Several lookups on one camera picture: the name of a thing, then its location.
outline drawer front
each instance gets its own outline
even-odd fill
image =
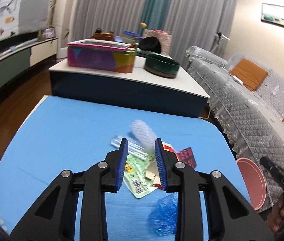
[[[33,46],[31,49],[30,65],[33,66],[36,63],[45,60],[57,53],[57,39],[47,41],[45,43]]]
[[[0,61],[0,87],[30,67],[31,49],[17,52]]]

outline teal curtain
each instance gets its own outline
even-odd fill
[[[163,30],[169,12],[171,0],[146,0],[141,22],[147,24],[149,30]]]

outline blue tabletop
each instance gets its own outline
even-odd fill
[[[223,135],[211,123],[197,118],[49,96],[21,126],[0,161],[2,227],[10,233],[62,170],[84,171],[104,160],[106,154],[114,150],[110,140],[118,134],[127,135],[130,124],[137,119],[148,124],[158,137],[176,150],[191,147],[198,171],[221,171],[250,200]],[[106,193],[109,240],[173,241],[174,235],[156,236],[147,227],[147,218],[155,203],[166,195],[157,189],[136,199],[124,184],[118,193]],[[207,240],[204,208],[202,213],[204,238]]]

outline wooden floor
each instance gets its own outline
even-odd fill
[[[44,95],[52,94],[50,66],[40,66],[41,72],[20,82],[21,85],[0,104],[0,159],[31,110]]]

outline green food wrapper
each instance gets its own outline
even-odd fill
[[[145,177],[146,169],[153,160],[153,155],[149,155],[147,160],[136,158],[131,154],[127,156],[124,183],[136,198],[142,198],[157,189],[152,186],[153,180]]]

